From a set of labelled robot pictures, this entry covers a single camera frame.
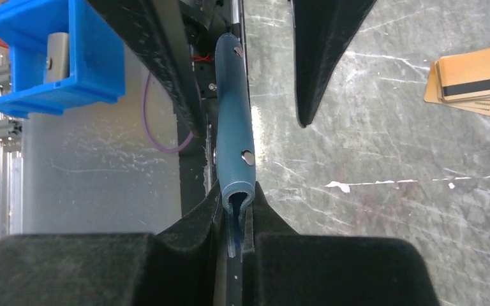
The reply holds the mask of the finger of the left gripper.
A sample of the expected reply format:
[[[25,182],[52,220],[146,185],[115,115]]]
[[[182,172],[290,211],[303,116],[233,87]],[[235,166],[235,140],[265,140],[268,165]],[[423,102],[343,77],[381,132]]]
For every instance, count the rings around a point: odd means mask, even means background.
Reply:
[[[162,84],[190,131],[205,136],[179,3],[90,0],[89,4]]]
[[[299,125],[314,121],[340,58],[375,0],[292,1],[295,104]]]

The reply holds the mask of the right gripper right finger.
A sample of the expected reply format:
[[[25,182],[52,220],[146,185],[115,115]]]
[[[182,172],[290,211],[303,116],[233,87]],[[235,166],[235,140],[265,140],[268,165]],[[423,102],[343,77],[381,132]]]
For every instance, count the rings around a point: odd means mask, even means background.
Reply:
[[[406,240],[301,235],[260,185],[244,220],[245,305],[438,305],[426,263]]]

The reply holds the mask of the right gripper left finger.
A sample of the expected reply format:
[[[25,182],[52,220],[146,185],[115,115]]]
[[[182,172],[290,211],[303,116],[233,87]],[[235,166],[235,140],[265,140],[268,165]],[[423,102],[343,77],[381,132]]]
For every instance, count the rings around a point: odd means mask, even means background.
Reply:
[[[211,305],[220,188],[158,234],[0,239],[0,305]]]

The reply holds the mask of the blue leather card holder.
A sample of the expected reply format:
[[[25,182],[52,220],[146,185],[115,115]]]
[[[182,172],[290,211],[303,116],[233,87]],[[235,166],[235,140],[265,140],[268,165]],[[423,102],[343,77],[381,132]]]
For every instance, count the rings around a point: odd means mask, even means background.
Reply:
[[[242,305],[244,219],[255,197],[255,147],[244,50],[231,33],[215,49],[218,98],[216,170],[226,241],[225,305]]]

